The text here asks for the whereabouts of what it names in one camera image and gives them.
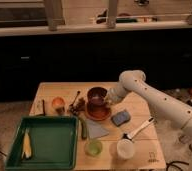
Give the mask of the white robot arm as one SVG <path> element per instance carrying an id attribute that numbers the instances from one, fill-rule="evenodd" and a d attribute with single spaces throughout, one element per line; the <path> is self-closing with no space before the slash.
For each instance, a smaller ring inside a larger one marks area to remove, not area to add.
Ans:
<path id="1" fill-rule="evenodd" d="M 141 70 L 122 72 L 119 81 L 108 90 L 105 101 L 116 105 L 134 92 L 192 138 L 192 107 L 149 86 L 145 80 L 146 75 Z M 192 171 L 192 156 L 188 171 Z"/>

